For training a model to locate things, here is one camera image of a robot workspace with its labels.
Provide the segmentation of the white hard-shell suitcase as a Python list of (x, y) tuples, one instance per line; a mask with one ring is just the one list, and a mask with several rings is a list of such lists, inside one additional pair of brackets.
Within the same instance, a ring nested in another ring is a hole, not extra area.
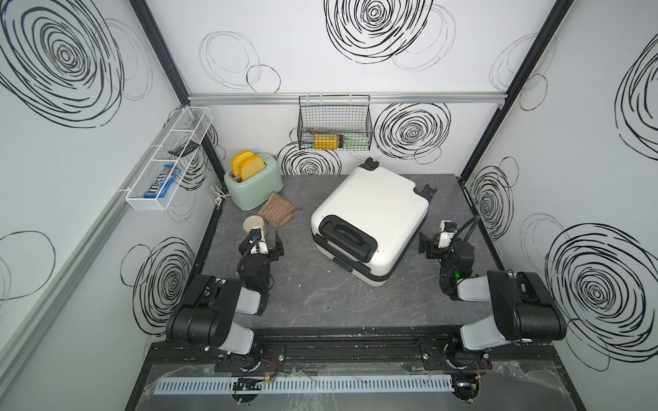
[(315, 246), (366, 284), (382, 286), (419, 234), (436, 192), (368, 158), (313, 213)]

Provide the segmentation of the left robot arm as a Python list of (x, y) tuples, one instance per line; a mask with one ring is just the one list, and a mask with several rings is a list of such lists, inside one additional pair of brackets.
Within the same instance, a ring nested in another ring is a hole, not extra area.
[(278, 232), (270, 247), (261, 229), (251, 229), (238, 247), (236, 277), (199, 275), (184, 291), (166, 324), (166, 340), (187, 346), (250, 354), (255, 333), (234, 322), (237, 313), (261, 315), (274, 285), (271, 265), (284, 256)]

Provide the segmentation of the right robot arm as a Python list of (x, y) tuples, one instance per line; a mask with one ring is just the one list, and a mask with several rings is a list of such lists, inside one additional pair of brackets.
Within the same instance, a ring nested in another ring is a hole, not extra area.
[(433, 236), (419, 235), (418, 252), (440, 264), (441, 291), (454, 301), (489, 302), (492, 314), (460, 327), (462, 346), (485, 351), (512, 342), (560, 341), (567, 321), (535, 272), (490, 270), (475, 275), (475, 248), (469, 243), (479, 224), (473, 217), (462, 226), (441, 222)]

